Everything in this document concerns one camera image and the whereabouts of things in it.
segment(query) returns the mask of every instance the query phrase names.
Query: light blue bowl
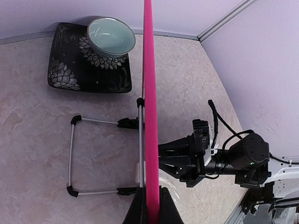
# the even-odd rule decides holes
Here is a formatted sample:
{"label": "light blue bowl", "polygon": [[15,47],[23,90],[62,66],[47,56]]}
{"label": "light blue bowl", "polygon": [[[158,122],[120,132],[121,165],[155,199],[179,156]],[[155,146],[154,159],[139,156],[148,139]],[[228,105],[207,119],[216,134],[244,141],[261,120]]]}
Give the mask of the light blue bowl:
{"label": "light blue bowl", "polygon": [[87,36],[93,50],[102,57],[120,57],[130,52],[136,43],[131,28],[111,17],[93,20],[88,25]]}

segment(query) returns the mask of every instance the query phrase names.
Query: black cable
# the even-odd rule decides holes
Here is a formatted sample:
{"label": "black cable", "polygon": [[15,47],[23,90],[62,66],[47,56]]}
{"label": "black cable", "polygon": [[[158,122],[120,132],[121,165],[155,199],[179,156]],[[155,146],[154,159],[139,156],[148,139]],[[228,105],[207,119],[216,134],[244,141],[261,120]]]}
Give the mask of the black cable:
{"label": "black cable", "polygon": [[218,177],[219,177],[219,174],[216,177],[211,177],[211,176],[205,175],[205,178],[210,179],[210,180],[216,180]]}
{"label": "black cable", "polygon": [[285,202],[295,202],[298,201],[299,197],[295,197],[295,198],[289,198],[289,199],[281,199],[281,200],[277,200],[276,202],[274,202],[273,204],[271,204],[268,212],[270,212],[273,209],[278,209],[278,208],[291,208],[291,207],[296,207],[299,205],[299,203],[295,203],[295,204],[289,204],[289,205],[279,205],[280,203],[285,203]]}
{"label": "black cable", "polygon": [[235,134],[239,139],[242,139],[242,137],[240,135],[238,135],[237,132],[235,132],[225,121],[224,119],[220,116],[219,113],[217,113],[217,117],[219,118],[219,120],[224,124],[224,126],[231,131],[231,133]]}
{"label": "black cable", "polygon": [[[281,160],[281,159],[279,159],[279,158],[273,156],[271,153],[270,153],[270,158],[271,158],[271,159],[274,159],[274,160],[276,160],[276,161],[278,161],[278,162],[282,162],[282,163],[284,163],[284,164],[290,164],[289,161]],[[299,162],[292,162],[291,164],[293,164],[293,165],[299,165]]]}
{"label": "black cable", "polygon": [[213,149],[215,147],[217,135],[218,135],[218,119],[217,119],[218,113],[217,113],[216,107],[214,105],[214,102],[211,99],[209,99],[207,103],[209,104],[210,108],[212,109],[213,119],[214,119],[214,138],[213,138],[213,142],[211,145],[211,149]]}
{"label": "black cable", "polygon": [[230,136],[224,143],[223,143],[223,146],[222,146],[222,150],[225,150],[225,146],[228,144],[229,141],[231,141],[234,137],[237,137],[237,136],[240,136],[240,134],[251,134],[251,133],[254,133],[254,131],[252,130],[246,130],[246,131],[243,131],[243,132],[239,132],[239,133],[236,133],[232,136]]}

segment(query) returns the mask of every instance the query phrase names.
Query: beige marble surface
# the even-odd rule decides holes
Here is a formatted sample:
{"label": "beige marble surface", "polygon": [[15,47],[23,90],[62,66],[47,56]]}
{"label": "beige marble surface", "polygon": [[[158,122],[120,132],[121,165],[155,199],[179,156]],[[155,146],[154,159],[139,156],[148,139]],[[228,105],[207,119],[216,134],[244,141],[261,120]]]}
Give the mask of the beige marble surface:
{"label": "beige marble surface", "polygon": [[[0,46],[0,223],[120,224],[132,196],[73,198],[66,192],[70,120],[74,115],[117,121],[136,117],[141,94],[142,36],[130,53],[133,90],[100,95],[48,87],[52,38]],[[185,137],[192,119],[213,124],[207,104],[237,131],[234,109],[199,42],[155,37],[159,142]],[[73,185],[110,190],[135,185],[138,133],[82,122],[74,146]],[[230,133],[219,127],[219,143]],[[193,189],[160,172],[186,224],[222,224],[244,189],[234,178],[203,180]]]}

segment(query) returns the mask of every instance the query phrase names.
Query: square plate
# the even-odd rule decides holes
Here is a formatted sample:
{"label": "square plate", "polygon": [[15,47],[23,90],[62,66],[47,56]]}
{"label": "square plate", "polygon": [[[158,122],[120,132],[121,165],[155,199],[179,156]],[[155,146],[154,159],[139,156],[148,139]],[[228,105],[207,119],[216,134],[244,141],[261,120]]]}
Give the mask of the square plate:
{"label": "square plate", "polygon": [[132,90],[128,54],[100,57],[86,36],[87,26],[59,23],[50,52],[48,84],[51,87],[96,93]]}

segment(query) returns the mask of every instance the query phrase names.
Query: floral pattern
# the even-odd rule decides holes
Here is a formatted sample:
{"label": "floral pattern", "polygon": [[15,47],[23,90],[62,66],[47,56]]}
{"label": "floral pattern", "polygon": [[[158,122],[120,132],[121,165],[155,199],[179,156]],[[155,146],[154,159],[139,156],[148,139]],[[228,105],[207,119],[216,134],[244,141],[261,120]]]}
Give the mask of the floral pattern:
{"label": "floral pattern", "polygon": [[95,67],[101,67],[102,69],[117,69],[117,66],[122,66],[122,63],[128,58],[127,55],[123,55],[117,58],[107,58],[100,57],[97,53],[94,52],[92,47],[89,44],[89,40],[86,37],[80,37],[80,48],[81,53],[83,53],[83,57],[87,57],[87,60],[90,61],[92,65]]}
{"label": "floral pattern", "polygon": [[53,86],[68,90],[80,90],[80,86],[74,77],[75,75],[71,73],[71,70],[63,62],[59,63],[58,60],[51,58],[48,78],[53,83]]}

